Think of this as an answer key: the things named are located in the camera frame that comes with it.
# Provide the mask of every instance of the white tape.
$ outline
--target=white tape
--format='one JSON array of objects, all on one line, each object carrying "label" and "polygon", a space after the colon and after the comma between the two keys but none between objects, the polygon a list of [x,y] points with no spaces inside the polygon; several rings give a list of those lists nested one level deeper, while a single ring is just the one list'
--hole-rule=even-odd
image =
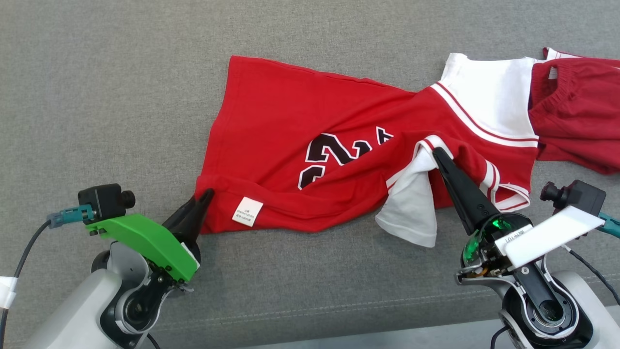
[{"label": "white tape", "polygon": [[8,309],[15,299],[17,278],[0,276],[0,308]]},{"label": "white tape", "polygon": [[183,248],[185,249],[185,251],[187,252],[188,255],[190,255],[192,257],[192,259],[194,260],[194,262],[196,262],[196,270],[198,270],[198,268],[200,268],[200,263],[198,263],[198,260],[196,259],[196,257],[194,257],[192,251],[190,251],[189,247],[187,247],[187,245],[185,244],[185,242],[181,243],[181,246],[183,246]]},{"label": "white tape", "polygon": [[506,245],[508,245],[509,242],[514,241],[518,238],[520,238],[523,234],[525,234],[525,232],[527,232],[529,229],[532,229],[532,225],[528,224],[525,227],[512,232],[504,237],[501,237],[499,239],[497,239],[495,241],[495,246],[497,247],[497,249],[499,250],[499,252],[502,254],[502,256],[506,255]]},{"label": "white tape", "polygon": [[544,222],[508,242],[504,250],[515,268],[605,224],[595,215],[568,206]]}]

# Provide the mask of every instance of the basketball jersey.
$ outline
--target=basketball jersey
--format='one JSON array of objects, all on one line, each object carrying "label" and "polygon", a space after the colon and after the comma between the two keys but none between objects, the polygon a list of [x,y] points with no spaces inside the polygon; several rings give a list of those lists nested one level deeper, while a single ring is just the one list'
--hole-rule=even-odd
[{"label": "basketball jersey", "polygon": [[383,229],[418,245],[435,245],[432,203],[435,207],[450,203],[441,178],[434,171],[435,147],[452,150],[448,155],[466,169],[500,211],[515,211],[529,205],[537,136],[528,120],[528,98],[531,70],[536,62],[533,58],[474,61],[460,53],[449,56],[441,80],[431,86],[441,97],[436,103],[447,106],[446,113],[458,116],[451,121],[470,131],[451,134],[450,138],[466,142],[487,166],[468,167],[474,160],[460,158],[462,154],[455,154],[454,147],[445,145],[439,137],[427,137],[418,144],[413,160],[389,190],[389,197],[376,216]]},{"label": "basketball jersey", "polygon": [[[461,68],[470,65],[466,57],[451,59]],[[378,222],[431,245],[399,233],[401,221],[391,219],[396,211],[390,207],[403,195],[418,203],[414,211],[402,206],[409,216],[451,205],[439,174],[426,175],[435,165],[422,155],[433,147],[447,149],[500,209],[527,206],[537,144],[527,113],[511,111],[514,96],[504,99],[503,109],[475,106],[466,71],[449,70],[439,83],[412,93],[370,79],[232,57],[196,185],[197,196],[207,188],[216,193],[203,233],[318,232],[377,209],[391,188]],[[529,86],[529,78],[519,82]],[[478,92],[493,98],[501,86],[483,87]],[[418,173],[414,179],[412,172]]]},{"label": "basketball jersey", "polygon": [[544,53],[549,61],[536,64],[532,72],[529,111],[540,136],[538,159],[572,161],[600,173],[617,173],[620,61],[552,48]]}]

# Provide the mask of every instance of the gray couch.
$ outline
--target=gray couch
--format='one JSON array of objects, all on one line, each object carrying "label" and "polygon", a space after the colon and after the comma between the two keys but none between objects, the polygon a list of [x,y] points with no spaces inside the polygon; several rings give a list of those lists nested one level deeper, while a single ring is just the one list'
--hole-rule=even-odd
[{"label": "gray couch", "polygon": [[[441,76],[450,52],[473,59],[542,58],[548,45],[620,58],[620,2],[2,0],[0,2],[0,274],[12,275],[48,213],[80,189],[120,183],[133,212],[162,222],[193,193],[228,58],[246,55],[369,77],[411,91]],[[546,181],[607,190],[620,179],[570,163],[536,163]],[[232,348],[495,317],[500,301],[455,285],[467,237],[453,209],[437,213],[435,248],[383,232],[373,215],[308,235],[263,230],[200,238],[203,264],[187,297],[166,302],[162,348]],[[620,288],[620,242],[591,233],[572,246]],[[80,224],[45,232],[25,266],[7,347],[20,348],[89,273],[106,242]],[[563,252],[552,269],[582,274]]]}]

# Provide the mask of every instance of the label sticker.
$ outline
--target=label sticker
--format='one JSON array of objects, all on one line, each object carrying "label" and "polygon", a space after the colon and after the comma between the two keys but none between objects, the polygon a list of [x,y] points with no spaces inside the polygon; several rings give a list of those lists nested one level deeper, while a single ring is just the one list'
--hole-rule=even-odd
[{"label": "label sticker", "polygon": [[533,228],[532,225],[528,224],[525,227],[517,230],[516,232],[512,232],[510,234],[507,234],[506,236],[497,239],[495,241],[495,246],[500,251],[500,253],[503,256],[505,256],[506,255],[506,245],[508,245],[509,242],[520,238],[523,234],[525,234],[525,232],[527,232],[528,230],[530,230],[532,228]]},{"label": "label sticker", "polygon": [[253,227],[256,216],[259,214],[262,207],[262,202],[252,200],[249,197],[244,197],[241,200],[241,203],[237,206],[237,210],[234,215],[232,215],[232,220],[245,224],[248,227]]}]

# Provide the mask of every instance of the white tag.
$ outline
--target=white tag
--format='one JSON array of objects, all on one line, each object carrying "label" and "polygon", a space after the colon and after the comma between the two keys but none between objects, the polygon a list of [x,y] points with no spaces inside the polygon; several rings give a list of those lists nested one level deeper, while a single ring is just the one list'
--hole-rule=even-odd
[{"label": "white tag", "polygon": [[262,207],[262,202],[252,200],[249,197],[244,197],[241,200],[241,203],[237,206],[237,210],[234,215],[232,215],[232,220],[245,224],[248,227],[252,227],[254,226],[256,216],[259,214]]},{"label": "white tag", "polygon": [[568,206],[508,242],[504,250],[510,263],[519,268],[604,224],[597,216]]},{"label": "white tag", "polygon": [[555,80],[557,79],[557,68],[552,67],[549,70],[549,80]]}]

